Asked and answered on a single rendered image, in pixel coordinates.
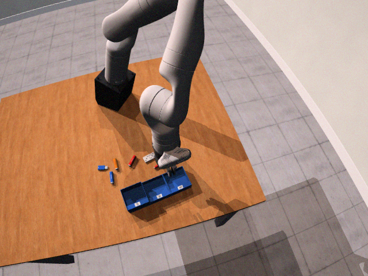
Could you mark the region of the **white domino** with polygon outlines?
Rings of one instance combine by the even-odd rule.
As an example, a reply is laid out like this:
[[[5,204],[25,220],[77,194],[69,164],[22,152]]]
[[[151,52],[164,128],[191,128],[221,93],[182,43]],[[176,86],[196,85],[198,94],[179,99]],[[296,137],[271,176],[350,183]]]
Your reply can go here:
[[[147,156],[143,157],[143,159],[144,159],[145,163],[147,163],[147,162],[149,162],[150,160],[154,159],[154,158],[155,158],[154,156],[155,156],[155,154],[154,154],[154,152],[152,152],[152,153],[150,153],[149,155],[147,155]]]

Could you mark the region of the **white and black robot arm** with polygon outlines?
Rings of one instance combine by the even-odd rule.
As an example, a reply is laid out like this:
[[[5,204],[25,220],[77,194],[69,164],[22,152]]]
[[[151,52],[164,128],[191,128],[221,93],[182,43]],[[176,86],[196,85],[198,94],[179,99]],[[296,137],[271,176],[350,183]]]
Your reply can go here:
[[[178,140],[179,125],[188,113],[191,81],[204,47],[204,0],[129,0],[102,23],[107,38],[105,79],[120,85],[127,77],[138,28],[174,11],[174,25],[159,67],[172,91],[152,85],[140,97],[140,111],[160,145]]]

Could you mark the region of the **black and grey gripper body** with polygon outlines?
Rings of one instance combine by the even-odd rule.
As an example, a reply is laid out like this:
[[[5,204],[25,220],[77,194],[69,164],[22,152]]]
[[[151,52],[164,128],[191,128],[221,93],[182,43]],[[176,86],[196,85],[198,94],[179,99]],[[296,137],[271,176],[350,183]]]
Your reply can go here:
[[[155,161],[158,167],[166,169],[190,159],[191,151],[187,148],[180,148],[180,146],[180,136],[171,145],[160,145],[152,138],[152,147],[155,151]]]

